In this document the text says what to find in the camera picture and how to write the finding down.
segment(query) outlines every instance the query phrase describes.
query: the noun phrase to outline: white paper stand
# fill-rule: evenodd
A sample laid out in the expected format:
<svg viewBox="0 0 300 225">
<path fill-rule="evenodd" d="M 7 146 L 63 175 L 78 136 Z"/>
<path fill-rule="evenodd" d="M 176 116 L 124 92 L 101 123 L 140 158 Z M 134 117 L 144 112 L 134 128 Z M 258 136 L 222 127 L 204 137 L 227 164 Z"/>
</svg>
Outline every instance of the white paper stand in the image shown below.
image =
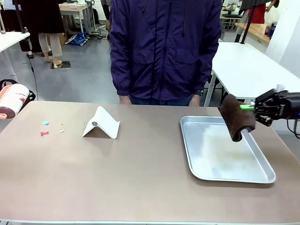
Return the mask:
<svg viewBox="0 0 300 225">
<path fill-rule="evenodd" d="M 99 106 L 92 119 L 89 120 L 83 137 L 89 133 L 94 127 L 99 127 L 110 138 L 116 139 L 118 136 L 120 121 L 117 122 L 102 106 Z"/>
</svg>

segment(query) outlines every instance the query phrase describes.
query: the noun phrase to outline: metal tray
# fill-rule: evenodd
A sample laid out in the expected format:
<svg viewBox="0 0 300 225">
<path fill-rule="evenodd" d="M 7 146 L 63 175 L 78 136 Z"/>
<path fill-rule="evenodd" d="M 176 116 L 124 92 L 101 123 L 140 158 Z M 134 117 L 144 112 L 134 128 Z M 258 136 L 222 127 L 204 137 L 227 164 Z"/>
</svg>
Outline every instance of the metal tray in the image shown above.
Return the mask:
<svg viewBox="0 0 300 225">
<path fill-rule="evenodd" d="M 276 175 L 252 135 L 233 142 L 222 117 L 185 116 L 180 120 L 189 168 L 202 180 L 270 184 Z"/>
</svg>

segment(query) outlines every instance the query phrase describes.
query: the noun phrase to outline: gray floor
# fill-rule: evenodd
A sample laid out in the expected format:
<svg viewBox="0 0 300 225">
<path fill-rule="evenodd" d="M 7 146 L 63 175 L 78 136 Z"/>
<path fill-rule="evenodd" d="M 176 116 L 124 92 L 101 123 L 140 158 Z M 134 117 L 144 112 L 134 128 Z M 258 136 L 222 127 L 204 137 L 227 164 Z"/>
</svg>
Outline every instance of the gray floor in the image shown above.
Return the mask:
<svg viewBox="0 0 300 225">
<path fill-rule="evenodd" d="M 234 34 L 229 34 L 224 41 L 231 42 L 234 37 Z M 83 47 L 64 45 L 62 50 L 61 59 L 71 62 L 72 68 L 70 69 L 51 70 L 50 65 L 42 57 L 35 57 L 31 60 L 36 75 L 39 100 L 119 103 L 110 73 L 110 46 L 107 40 L 98 43 L 90 40 Z M 36 92 L 34 77 L 26 54 L 21 52 L 18 44 L 10 47 L 7 52 L 19 82 Z M 3 61 L 0 60 L 0 79 L 5 78 L 9 78 L 8 71 Z M 210 106 L 218 106 L 220 97 L 220 90 L 215 90 Z M 8 123 L 8 120 L 0 120 L 0 132 Z M 292 135 L 279 134 L 279 136 L 294 154 L 300 157 L 297 147 L 300 141 Z"/>
</svg>

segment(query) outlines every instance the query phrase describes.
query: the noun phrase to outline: jacket zipper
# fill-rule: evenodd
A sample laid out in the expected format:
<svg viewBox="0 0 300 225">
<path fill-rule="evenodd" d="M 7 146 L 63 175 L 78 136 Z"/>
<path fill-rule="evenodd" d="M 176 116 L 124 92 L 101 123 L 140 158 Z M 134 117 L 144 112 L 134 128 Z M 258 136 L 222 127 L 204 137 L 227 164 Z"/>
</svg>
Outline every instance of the jacket zipper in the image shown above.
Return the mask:
<svg viewBox="0 0 300 225">
<path fill-rule="evenodd" d="M 161 70 L 161 76 L 160 76 L 160 92 L 159 92 L 159 99 L 161 99 L 161 94 L 163 91 L 163 86 L 164 86 L 164 79 L 165 79 L 165 58 L 166 58 L 166 53 L 167 53 L 167 40 L 168 40 L 168 35 L 169 35 L 169 29 L 170 29 L 170 17 L 171 17 L 171 7 L 172 7 L 172 2 L 173 0 L 169 0 L 169 12 L 168 12 L 168 18 L 167 18 L 167 26 L 165 29 L 165 44 L 163 48 L 163 65 L 162 65 L 162 70 Z"/>
</svg>

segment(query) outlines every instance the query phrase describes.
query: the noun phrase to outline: white bottle with red liquid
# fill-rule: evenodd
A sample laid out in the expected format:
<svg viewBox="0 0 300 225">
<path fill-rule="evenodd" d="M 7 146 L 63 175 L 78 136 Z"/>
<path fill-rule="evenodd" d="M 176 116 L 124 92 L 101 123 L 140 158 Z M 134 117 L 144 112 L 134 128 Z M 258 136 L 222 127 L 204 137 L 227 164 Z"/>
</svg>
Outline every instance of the white bottle with red liquid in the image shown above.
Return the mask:
<svg viewBox="0 0 300 225">
<path fill-rule="evenodd" d="M 13 119 L 22 108 L 29 95 L 24 85 L 13 84 L 5 86 L 0 91 L 0 119 Z"/>
</svg>

